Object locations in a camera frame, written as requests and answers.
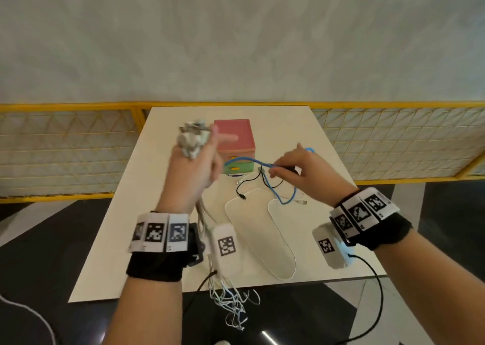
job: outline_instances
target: yellow railing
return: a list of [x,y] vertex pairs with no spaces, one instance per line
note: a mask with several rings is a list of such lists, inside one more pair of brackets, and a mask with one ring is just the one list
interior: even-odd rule
[[[485,108],[485,101],[433,101],[433,102],[106,102],[106,103],[70,103],[70,104],[0,104],[0,112],[37,112],[37,111],[97,111],[97,110],[130,110],[137,129],[141,132],[145,124],[143,110],[152,107],[184,106],[309,106],[311,109],[403,109],[403,108]],[[457,181],[484,179],[485,175],[471,176],[469,173],[479,164],[485,162],[485,152],[476,157],[455,176],[405,178],[357,181],[357,185],[395,184],[435,181]],[[113,193],[48,195],[0,198],[0,203],[53,201],[67,199],[111,198]]]

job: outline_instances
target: green drawer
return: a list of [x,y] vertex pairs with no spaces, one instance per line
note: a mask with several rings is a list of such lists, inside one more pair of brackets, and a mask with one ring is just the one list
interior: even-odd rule
[[223,174],[243,174],[250,173],[254,170],[254,162],[248,163],[231,163],[224,167]]

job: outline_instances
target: concrete wall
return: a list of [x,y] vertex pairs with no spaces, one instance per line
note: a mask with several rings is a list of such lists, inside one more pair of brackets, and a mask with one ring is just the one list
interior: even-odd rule
[[484,98],[485,0],[0,0],[0,102]]

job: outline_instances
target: glossy black floor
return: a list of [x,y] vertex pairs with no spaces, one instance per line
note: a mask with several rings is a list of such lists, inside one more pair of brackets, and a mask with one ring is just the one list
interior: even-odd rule
[[[376,186],[391,198],[394,185]],[[485,182],[429,183],[419,231],[440,249],[485,280],[480,248]],[[98,344],[116,301],[67,304],[110,200],[77,201],[0,247],[0,293],[41,312],[60,343]],[[21,206],[0,205],[0,216]],[[183,343],[265,344],[266,331],[279,345],[327,344],[346,338],[356,309],[322,283],[260,287],[258,307],[247,305],[243,332],[224,324],[226,313],[207,293],[199,293],[183,322]],[[193,294],[184,295],[184,303]],[[0,343],[50,343],[40,321],[22,309],[0,303]]]

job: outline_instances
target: forearm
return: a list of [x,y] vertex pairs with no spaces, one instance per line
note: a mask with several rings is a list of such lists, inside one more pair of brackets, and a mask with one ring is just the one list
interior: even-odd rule
[[180,281],[128,277],[103,344],[180,345],[181,336]]
[[485,284],[417,232],[375,250],[402,298],[436,345],[485,339]]

